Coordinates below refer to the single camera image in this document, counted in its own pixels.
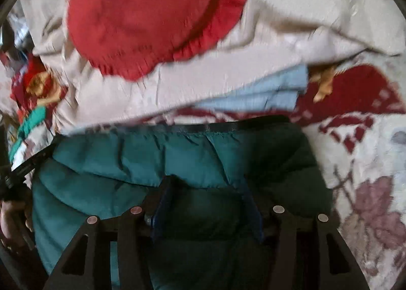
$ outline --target ribbed red fabric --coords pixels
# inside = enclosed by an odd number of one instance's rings
[[[70,0],[67,25],[78,52],[103,75],[136,81],[159,62],[213,47],[246,0]]]

